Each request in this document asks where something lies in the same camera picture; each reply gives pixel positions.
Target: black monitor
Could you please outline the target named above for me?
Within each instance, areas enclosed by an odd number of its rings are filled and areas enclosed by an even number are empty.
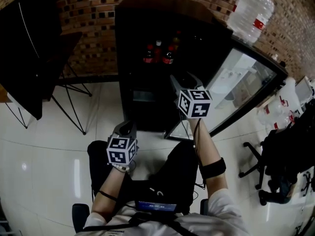
[[[0,22],[0,84],[40,119],[38,74],[62,32],[56,0],[15,0],[0,11]]]

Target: glass door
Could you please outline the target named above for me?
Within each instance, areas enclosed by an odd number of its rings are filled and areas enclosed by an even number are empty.
[[[283,68],[256,50],[247,46],[234,46],[205,87],[213,101],[208,116],[204,118],[210,134],[218,134],[257,106],[285,77]],[[192,139],[189,123],[184,120],[169,133],[169,138],[186,140],[186,131]]]

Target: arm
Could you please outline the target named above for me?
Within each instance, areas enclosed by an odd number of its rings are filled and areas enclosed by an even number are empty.
[[[118,198],[124,177],[125,173],[122,173],[116,168],[113,168],[104,184],[100,188],[100,191],[114,198]],[[106,221],[109,221],[112,217],[115,204],[116,201],[111,200],[98,192],[92,205],[92,212],[100,214],[103,218],[105,218]]]
[[[189,123],[192,133],[194,133],[198,123],[198,119],[189,119]],[[198,148],[198,156],[200,158],[201,164],[203,166],[206,166],[219,161],[221,157],[209,135],[209,132],[203,120],[200,121],[198,129],[199,131],[196,131],[194,140],[196,147]],[[208,190],[208,198],[220,189],[227,189],[225,174],[223,173],[217,177],[206,179],[206,185]]]

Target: large water bottle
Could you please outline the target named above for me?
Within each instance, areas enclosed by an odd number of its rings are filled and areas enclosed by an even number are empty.
[[[237,0],[227,25],[248,44],[259,38],[274,11],[271,0]]]

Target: tiled floor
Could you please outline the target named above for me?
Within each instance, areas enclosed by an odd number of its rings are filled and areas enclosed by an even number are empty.
[[[93,97],[71,91],[73,104],[84,129],[83,136],[54,102],[43,104],[43,118],[36,121],[25,111],[29,128],[26,130],[0,104],[0,197],[5,214],[14,229],[25,236],[71,236],[75,234],[71,219],[74,203],[91,207],[91,180],[87,146],[94,140],[107,140],[113,128],[123,121],[119,84],[89,84]],[[71,112],[64,88],[56,88],[54,96]],[[224,157],[228,186],[239,204],[252,235],[294,235],[294,229],[308,220],[314,206],[309,193],[302,197],[300,179],[296,193],[287,205],[259,204],[254,186],[258,172],[238,178],[240,168],[246,170],[255,163],[243,142],[259,144],[266,131],[255,117],[255,109],[214,137]],[[145,179],[167,158],[175,141],[164,140],[162,134],[138,132],[139,152],[135,158],[134,179]],[[265,177],[263,188],[267,188]],[[201,183],[198,173],[197,183]],[[198,197],[191,212],[199,212],[206,191],[195,189]]]

